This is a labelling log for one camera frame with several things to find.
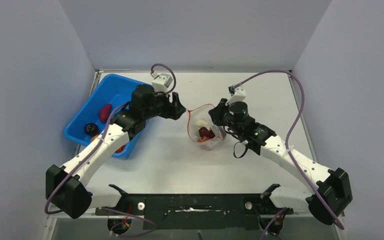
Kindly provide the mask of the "clear zip top bag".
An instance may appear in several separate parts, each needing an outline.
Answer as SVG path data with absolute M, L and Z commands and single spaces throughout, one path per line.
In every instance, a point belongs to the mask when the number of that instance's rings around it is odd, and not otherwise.
M 211 150 L 221 145 L 227 136 L 221 126 L 217 126 L 212 122 L 209 111 L 214 108 L 213 104 L 208 103 L 187 110 L 187 134 L 203 150 Z

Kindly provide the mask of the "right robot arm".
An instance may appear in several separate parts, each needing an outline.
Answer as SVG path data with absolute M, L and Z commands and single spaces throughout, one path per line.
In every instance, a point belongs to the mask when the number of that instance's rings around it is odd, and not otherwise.
M 302 210 L 310 212 L 325 225 L 345 228 L 339 216 L 353 200 L 345 170 L 332 170 L 294 149 L 274 130 L 251 117 L 243 101 L 228 104 L 223 98 L 208 114 L 213 124 L 228 128 L 246 149 L 273 161 L 306 185 L 307 191 L 272 185 L 261 199 L 261 207 L 266 213 L 272 214 L 281 208 Z

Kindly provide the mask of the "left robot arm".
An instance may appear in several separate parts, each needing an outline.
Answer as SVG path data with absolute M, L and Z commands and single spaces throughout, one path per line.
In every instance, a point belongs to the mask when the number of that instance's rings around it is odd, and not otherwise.
M 47 169 L 45 213 L 64 212 L 77 219 L 88 209 L 117 206 L 124 195 L 122 189 L 114 184 L 88 189 L 93 175 L 116 150 L 133 140 L 148 120 L 178 120 L 185 112 L 177 92 L 157 92 L 149 84 L 138 85 L 130 101 L 114 108 L 103 131 L 88 146 L 61 166 L 53 164 Z

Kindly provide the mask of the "purple sweet potato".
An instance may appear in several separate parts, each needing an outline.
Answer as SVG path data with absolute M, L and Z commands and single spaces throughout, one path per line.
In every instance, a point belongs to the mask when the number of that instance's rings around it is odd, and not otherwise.
M 112 112 L 112 104 L 107 103 L 105 104 L 98 112 L 98 118 L 102 123 L 105 123 L 108 118 L 110 117 L 110 114 Z

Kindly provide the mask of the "purple grape bunch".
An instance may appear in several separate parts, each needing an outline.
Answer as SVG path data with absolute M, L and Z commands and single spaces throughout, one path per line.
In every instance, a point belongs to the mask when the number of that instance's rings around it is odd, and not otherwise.
M 214 131 L 211 128 L 205 128 L 205 127 L 202 127 L 198 130 L 198 136 L 199 138 L 197 141 L 199 143 L 212 140 L 213 138 L 216 137 Z

